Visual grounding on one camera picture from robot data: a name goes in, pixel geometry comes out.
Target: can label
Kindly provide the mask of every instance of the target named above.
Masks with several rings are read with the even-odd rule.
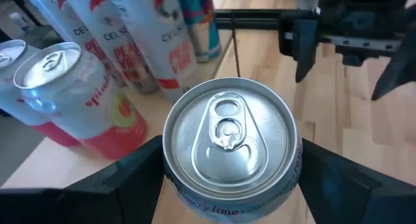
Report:
[[[221,54],[221,43],[214,20],[213,0],[179,0],[188,25],[198,62]]]
[[[94,106],[96,103],[89,101],[87,104]],[[106,118],[110,118],[114,125],[99,136],[81,141],[86,145],[93,145],[107,157],[116,159],[135,150],[144,142],[146,122],[123,92],[117,93],[107,108]],[[114,150],[118,145],[124,145],[125,151]]]
[[[170,100],[202,81],[177,0],[111,1]]]
[[[157,89],[133,39],[109,0],[68,0],[127,85],[141,92]]]
[[[298,137],[296,156],[285,176],[269,191],[241,201],[213,201],[202,198],[186,188],[165,163],[166,177],[173,183],[176,194],[182,202],[199,215],[214,221],[247,223],[275,211],[290,196],[302,170],[302,140]]]

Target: can lid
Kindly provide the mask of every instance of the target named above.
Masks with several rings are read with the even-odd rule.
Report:
[[[188,188],[213,199],[254,196],[277,183],[297,141],[289,108],[248,79],[208,81],[186,93],[166,120],[164,153]]]
[[[81,48],[71,42],[52,45],[24,62],[14,77],[19,88],[35,88],[47,84],[69,71],[79,60]]]
[[[26,50],[23,40],[10,40],[0,44],[0,70],[9,68]]]

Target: energy drink can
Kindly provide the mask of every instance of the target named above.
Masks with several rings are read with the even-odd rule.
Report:
[[[23,99],[68,134],[117,160],[146,139],[146,122],[96,56],[71,42],[24,62],[14,76]]]
[[[179,0],[196,60],[207,62],[221,53],[220,37],[214,18],[213,0]]]
[[[127,85],[152,92],[157,84],[110,0],[67,0],[116,66]]]
[[[172,102],[201,83],[178,0],[111,0]]]

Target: aluminum can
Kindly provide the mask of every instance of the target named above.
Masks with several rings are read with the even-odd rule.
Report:
[[[95,54],[103,63],[107,73],[112,75],[117,85],[125,82],[96,39],[66,0],[29,0],[66,42],[79,44],[84,50]]]
[[[18,25],[23,32],[29,32],[31,30],[27,20],[19,12],[13,12],[9,14],[8,17],[13,20],[13,22]]]
[[[213,0],[179,0],[195,49],[196,60],[207,62],[221,54]]]
[[[202,82],[178,0],[111,0],[167,98]]]
[[[275,211],[302,168],[302,141],[288,106],[242,78],[187,92],[166,120],[163,153],[180,200],[219,222],[248,223]]]
[[[71,42],[33,55],[14,76],[24,100],[87,147],[117,160],[146,138],[146,122],[95,55]]]
[[[110,0],[67,1],[130,88],[145,93],[158,88]]]
[[[39,49],[27,45],[23,40],[0,44],[0,108],[62,146],[79,145],[76,139],[32,110],[21,98],[19,88],[13,84],[13,75],[19,66],[38,51]]]

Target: wooden surface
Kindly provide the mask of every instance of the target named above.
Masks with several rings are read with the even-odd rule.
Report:
[[[292,8],[294,1],[215,0],[215,5],[217,8]],[[302,83],[296,84],[296,62],[279,53],[277,32],[237,31],[237,46],[241,75],[266,84],[282,96],[292,109],[304,138],[372,169],[416,184],[416,117],[412,112],[416,109],[415,85],[408,84],[375,103],[371,102],[372,89],[388,59],[368,60],[362,68],[346,67],[332,45],[320,45],[315,67]],[[216,77],[235,76],[231,44]],[[149,135],[160,134],[172,104],[161,93],[129,96],[151,123]],[[42,144],[50,145],[51,142],[45,140]],[[59,151],[66,150],[66,153],[56,153],[56,157],[49,156],[52,159],[45,161],[41,160],[41,155],[50,152],[45,146],[40,149],[6,186],[27,186],[29,183],[62,187],[109,163],[85,150],[74,153],[63,148]],[[165,181],[153,223],[213,222],[201,219],[189,210]],[[302,193],[296,188],[281,208],[256,223],[314,221]]]

